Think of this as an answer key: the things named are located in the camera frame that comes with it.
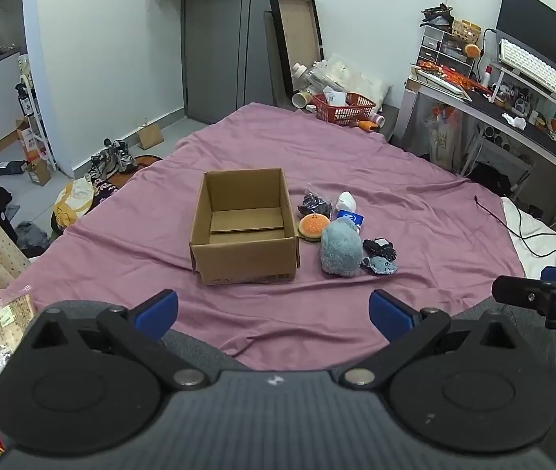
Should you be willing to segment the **fluffy grey-blue plush toy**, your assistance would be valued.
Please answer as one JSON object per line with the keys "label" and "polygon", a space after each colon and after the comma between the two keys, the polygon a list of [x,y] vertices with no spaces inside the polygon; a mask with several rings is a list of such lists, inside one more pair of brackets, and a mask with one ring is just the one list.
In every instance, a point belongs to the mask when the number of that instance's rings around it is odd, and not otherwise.
{"label": "fluffy grey-blue plush toy", "polygon": [[357,275],[364,258],[363,241],[354,222],[341,217],[321,232],[320,265],[332,276]]}

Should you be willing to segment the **blue tissue packet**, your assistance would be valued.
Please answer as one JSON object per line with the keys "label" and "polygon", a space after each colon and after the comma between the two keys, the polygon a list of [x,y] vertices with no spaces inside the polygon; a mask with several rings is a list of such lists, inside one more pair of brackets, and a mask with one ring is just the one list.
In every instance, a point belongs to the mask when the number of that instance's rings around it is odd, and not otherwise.
{"label": "blue tissue packet", "polygon": [[336,220],[350,221],[356,232],[360,232],[364,223],[364,217],[361,214],[348,210],[339,210],[336,212]]}

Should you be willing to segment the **orange burger plush toy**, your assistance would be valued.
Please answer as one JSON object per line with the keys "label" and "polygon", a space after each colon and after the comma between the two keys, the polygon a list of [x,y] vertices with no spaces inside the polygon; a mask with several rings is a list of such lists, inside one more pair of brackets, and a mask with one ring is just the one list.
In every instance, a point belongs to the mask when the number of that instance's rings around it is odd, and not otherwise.
{"label": "orange burger plush toy", "polygon": [[324,214],[307,214],[299,221],[299,237],[309,242],[319,242],[324,228],[326,228],[330,223],[331,221]]}

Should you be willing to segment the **black beads plastic bag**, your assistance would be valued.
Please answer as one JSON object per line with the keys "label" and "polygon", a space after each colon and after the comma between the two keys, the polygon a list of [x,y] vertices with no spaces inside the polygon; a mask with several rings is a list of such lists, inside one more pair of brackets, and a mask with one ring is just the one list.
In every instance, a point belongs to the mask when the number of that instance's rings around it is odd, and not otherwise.
{"label": "black beads plastic bag", "polygon": [[327,196],[323,196],[310,184],[304,189],[301,203],[297,207],[300,217],[321,214],[330,219],[333,206]]}

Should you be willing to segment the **grey fuzzy fabric piece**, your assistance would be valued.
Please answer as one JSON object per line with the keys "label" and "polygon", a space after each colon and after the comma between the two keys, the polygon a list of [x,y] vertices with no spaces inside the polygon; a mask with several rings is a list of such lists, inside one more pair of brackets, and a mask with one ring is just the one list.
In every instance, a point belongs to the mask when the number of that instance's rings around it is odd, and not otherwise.
{"label": "grey fuzzy fabric piece", "polygon": [[361,263],[361,267],[377,276],[394,275],[398,270],[397,265],[395,265],[393,261],[380,256],[365,257]]}

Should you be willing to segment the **white soft bag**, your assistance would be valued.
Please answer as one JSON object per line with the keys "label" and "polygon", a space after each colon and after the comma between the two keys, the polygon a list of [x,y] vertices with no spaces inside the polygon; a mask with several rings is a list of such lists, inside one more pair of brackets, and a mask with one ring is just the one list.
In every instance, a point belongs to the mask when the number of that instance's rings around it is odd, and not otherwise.
{"label": "white soft bag", "polygon": [[342,192],[335,204],[336,211],[357,212],[357,201],[349,191]]}

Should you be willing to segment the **purple bed sheet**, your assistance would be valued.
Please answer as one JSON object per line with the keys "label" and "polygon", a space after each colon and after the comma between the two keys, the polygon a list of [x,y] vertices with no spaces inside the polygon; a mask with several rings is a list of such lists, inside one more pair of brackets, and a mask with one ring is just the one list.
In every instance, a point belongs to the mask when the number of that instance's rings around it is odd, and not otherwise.
{"label": "purple bed sheet", "polygon": [[[326,274],[298,231],[308,191],[351,194],[361,238],[393,244],[396,272]],[[171,289],[179,332],[253,369],[319,369],[384,346],[368,314],[376,289],[455,315],[497,277],[521,276],[503,217],[499,196],[377,134],[249,104],[136,173],[6,294],[27,291],[38,309],[132,308]]]}

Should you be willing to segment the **brown cardboard box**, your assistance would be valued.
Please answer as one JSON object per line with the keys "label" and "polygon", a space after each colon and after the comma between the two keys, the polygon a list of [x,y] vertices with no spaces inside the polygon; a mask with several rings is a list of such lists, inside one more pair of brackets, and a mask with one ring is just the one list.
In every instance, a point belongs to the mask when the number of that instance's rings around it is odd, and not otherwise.
{"label": "brown cardboard box", "polygon": [[284,172],[206,172],[190,253],[193,271],[207,286],[294,279],[299,239]]}

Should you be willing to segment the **snack packet at left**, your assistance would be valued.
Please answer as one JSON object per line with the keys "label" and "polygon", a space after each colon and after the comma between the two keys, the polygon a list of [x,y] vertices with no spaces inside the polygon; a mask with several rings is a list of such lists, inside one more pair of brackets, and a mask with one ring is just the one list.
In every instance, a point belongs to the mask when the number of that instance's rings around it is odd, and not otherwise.
{"label": "snack packet at left", "polygon": [[18,348],[35,316],[29,293],[0,298],[0,372]]}

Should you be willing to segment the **yellow white bag on floor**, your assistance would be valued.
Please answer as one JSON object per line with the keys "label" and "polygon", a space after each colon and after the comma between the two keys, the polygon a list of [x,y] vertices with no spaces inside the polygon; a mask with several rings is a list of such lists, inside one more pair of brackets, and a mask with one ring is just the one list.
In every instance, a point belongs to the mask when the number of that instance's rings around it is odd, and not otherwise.
{"label": "yellow white bag on floor", "polygon": [[64,230],[86,215],[92,207],[94,195],[94,186],[86,178],[67,183],[54,205],[57,226]]}

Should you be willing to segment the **sneakers on floor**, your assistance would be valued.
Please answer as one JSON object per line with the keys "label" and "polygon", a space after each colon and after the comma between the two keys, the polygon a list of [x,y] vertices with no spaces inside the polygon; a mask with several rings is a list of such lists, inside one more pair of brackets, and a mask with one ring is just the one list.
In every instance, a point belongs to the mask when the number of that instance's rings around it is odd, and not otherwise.
{"label": "sneakers on floor", "polygon": [[123,140],[103,141],[103,151],[91,157],[90,167],[84,177],[89,181],[107,181],[116,173],[134,173],[138,170],[136,159]]}

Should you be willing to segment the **orange bottle beside basket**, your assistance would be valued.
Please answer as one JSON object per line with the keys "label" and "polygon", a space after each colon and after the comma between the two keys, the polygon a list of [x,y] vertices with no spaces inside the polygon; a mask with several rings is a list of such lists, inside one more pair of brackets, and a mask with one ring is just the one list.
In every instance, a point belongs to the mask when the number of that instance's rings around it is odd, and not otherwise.
{"label": "orange bottle beside basket", "polygon": [[357,120],[357,127],[367,133],[377,132],[380,129],[378,123],[370,120]]}

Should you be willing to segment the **red plastic basket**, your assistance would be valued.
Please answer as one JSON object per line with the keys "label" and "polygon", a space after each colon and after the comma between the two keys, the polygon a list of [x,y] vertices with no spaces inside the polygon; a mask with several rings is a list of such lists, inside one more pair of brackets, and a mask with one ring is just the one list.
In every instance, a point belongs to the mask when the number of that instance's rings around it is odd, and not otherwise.
{"label": "red plastic basket", "polygon": [[367,120],[373,108],[376,107],[374,101],[354,92],[346,93],[346,104],[342,106],[329,104],[323,94],[315,94],[311,103],[315,106],[317,119],[341,126]]}

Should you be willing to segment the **small drawer organizer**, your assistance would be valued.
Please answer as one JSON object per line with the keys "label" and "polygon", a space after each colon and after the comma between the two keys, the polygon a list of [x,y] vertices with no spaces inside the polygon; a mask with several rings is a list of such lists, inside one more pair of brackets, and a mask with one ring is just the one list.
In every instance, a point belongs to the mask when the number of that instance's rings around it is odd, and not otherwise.
{"label": "small drawer organizer", "polygon": [[424,24],[420,27],[421,39],[417,57],[420,60],[442,63],[454,61],[457,64],[471,66],[473,58],[465,51],[467,43],[445,30]]}

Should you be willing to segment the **grey door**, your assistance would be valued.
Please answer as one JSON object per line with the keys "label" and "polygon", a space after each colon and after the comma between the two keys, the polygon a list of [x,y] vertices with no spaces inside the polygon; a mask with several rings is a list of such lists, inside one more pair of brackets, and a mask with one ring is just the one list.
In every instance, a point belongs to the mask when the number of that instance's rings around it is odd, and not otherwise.
{"label": "grey door", "polygon": [[189,118],[212,124],[251,102],[276,103],[270,0],[182,0],[181,38]]}

